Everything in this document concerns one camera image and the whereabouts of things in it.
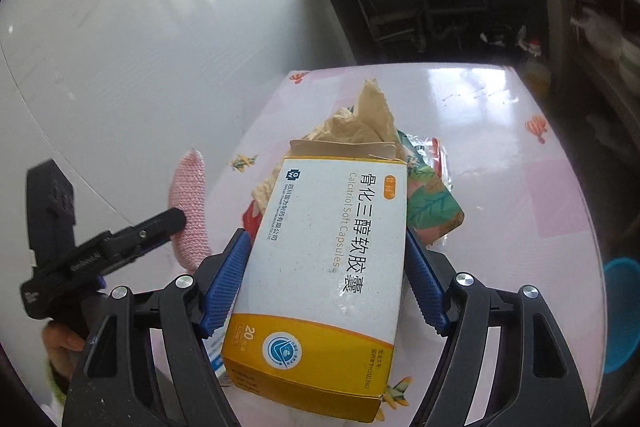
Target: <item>blue gripper pad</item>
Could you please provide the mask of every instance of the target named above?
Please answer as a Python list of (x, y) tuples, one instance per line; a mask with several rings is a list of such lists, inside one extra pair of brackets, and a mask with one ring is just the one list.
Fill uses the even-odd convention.
[(446, 296), (415, 241), (414, 236), (407, 230), (404, 273), (409, 279), (424, 321), (436, 328), (438, 334), (444, 335), (450, 326), (450, 320), (445, 314)]
[(242, 232), (204, 295), (201, 303), (204, 314), (200, 321), (200, 327), (208, 336), (211, 336), (214, 330), (225, 324), (231, 304), (233, 304), (242, 282), (251, 246), (249, 233)]

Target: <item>hand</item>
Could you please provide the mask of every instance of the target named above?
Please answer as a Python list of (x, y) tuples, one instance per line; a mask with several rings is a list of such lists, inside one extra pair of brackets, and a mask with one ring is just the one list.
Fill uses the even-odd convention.
[(82, 351), (84, 340), (68, 326), (51, 321), (42, 330), (42, 343), (53, 368), (70, 381), (76, 365), (69, 352)]

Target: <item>blue basket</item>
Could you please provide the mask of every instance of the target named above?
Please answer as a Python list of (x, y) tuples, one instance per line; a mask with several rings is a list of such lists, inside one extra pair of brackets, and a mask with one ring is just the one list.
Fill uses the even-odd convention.
[(607, 354), (604, 373), (631, 358), (640, 343), (640, 264), (628, 257), (604, 266), (607, 286)]

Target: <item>blue company logo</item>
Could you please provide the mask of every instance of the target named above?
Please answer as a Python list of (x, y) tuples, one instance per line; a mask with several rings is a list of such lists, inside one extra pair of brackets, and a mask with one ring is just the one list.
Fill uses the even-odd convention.
[(291, 369), (302, 357), (298, 339), (284, 331), (271, 333), (262, 344), (264, 359), (276, 369)]
[(298, 169), (291, 169), (287, 172), (287, 180), (290, 182), (294, 182), (298, 178), (300, 178), (300, 171)]

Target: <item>white and yellow box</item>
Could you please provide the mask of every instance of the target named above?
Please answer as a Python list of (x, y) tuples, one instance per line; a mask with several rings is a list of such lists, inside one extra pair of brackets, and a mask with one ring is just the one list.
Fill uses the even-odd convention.
[(406, 226), (406, 165), (370, 150), (284, 160), (222, 350), (240, 389), (363, 422), (386, 389)]

